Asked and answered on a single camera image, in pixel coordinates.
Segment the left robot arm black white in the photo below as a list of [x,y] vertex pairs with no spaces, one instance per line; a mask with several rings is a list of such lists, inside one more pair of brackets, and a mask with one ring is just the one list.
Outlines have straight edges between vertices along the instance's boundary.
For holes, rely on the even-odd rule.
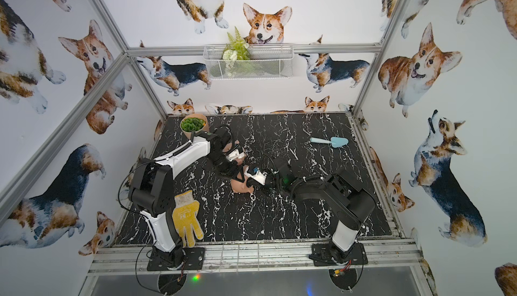
[[180,192],[175,179],[198,160],[207,158],[218,176],[232,183],[234,192],[254,192],[245,172],[245,152],[237,147],[231,128],[221,125],[213,132],[191,133],[187,143],[155,159],[146,159],[133,173],[129,200],[145,219],[153,246],[165,254],[192,248],[204,238],[197,218],[200,203],[193,192]]

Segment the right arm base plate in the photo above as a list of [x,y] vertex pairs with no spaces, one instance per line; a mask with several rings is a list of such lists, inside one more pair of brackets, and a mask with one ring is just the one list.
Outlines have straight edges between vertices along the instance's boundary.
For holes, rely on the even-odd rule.
[[308,256],[315,266],[365,265],[368,258],[362,243],[354,243],[348,251],[339,249],[333,242],[313,244]]

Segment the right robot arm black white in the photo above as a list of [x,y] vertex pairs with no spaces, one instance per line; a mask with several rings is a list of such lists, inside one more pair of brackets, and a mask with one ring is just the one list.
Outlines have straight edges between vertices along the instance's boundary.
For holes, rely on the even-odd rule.
[[373,195],[345,169],[326,177],[301,176],[278,158],[269,169],[248,168],[244,178],[248,187],[276,192],[294,202],[324,201],[337,218],[330,248],[339,255],[346,255],[354,247],[364,222],[376,208]]

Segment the pink piggy bank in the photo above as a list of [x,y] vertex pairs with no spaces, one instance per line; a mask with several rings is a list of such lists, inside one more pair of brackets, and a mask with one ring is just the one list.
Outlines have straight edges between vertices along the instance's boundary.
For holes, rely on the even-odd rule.
[[223,154],[225,154],[228,161],[236,161],[238,165],[242,165],[246,158],[244,148],[240,145],[239,140],[233,143],[228,143],[223,148]]
[[237,194],[253,194],[254,187],[253,186],[248,187],[247,181],[248,181],[248,179],[246,179],[243,182],[240,182],[238,180],[231,180],[230,183],[231,183],[232,191]]

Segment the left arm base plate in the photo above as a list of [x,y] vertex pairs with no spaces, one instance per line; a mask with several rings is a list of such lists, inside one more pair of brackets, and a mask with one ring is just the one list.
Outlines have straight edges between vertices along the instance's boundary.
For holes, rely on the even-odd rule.
[[205,248],[175,248],[171,252],[152,249],[147,271],[201,270],[205,258]]

